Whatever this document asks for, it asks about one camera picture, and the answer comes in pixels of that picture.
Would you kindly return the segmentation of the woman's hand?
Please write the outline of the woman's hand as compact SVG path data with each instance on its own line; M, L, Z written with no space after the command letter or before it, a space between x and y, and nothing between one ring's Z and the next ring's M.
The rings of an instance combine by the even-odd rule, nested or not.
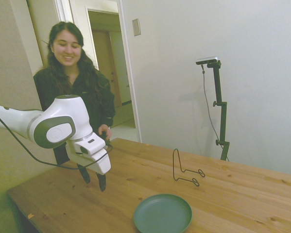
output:
M109 126L102 124L98 128L98 134L103 140L109 141L111 139L111 136L112 136L112 131L109 128Z

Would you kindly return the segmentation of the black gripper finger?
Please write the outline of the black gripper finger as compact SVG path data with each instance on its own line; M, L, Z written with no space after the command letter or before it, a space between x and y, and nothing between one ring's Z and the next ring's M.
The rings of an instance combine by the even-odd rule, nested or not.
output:
M90 175L89 175L87 169L86 169L86 168L81 168L81 169L80 169L80 173L81 173L81 175L82 175L84 181L85 181L87 184L89 184L89 183L91 182L91 178L90 178Z
M106 189L106 175L100 173L96 173L96 175L99 181L100 190L103 192Z

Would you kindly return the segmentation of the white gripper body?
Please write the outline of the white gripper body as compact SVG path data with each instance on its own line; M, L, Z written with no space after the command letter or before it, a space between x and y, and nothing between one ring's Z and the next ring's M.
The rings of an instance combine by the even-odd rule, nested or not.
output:
M66 144L68 158L88 169L91 169L99 174L107 173L111 168L110 159L106 146L90 151L91 147L86 148L78 144Z

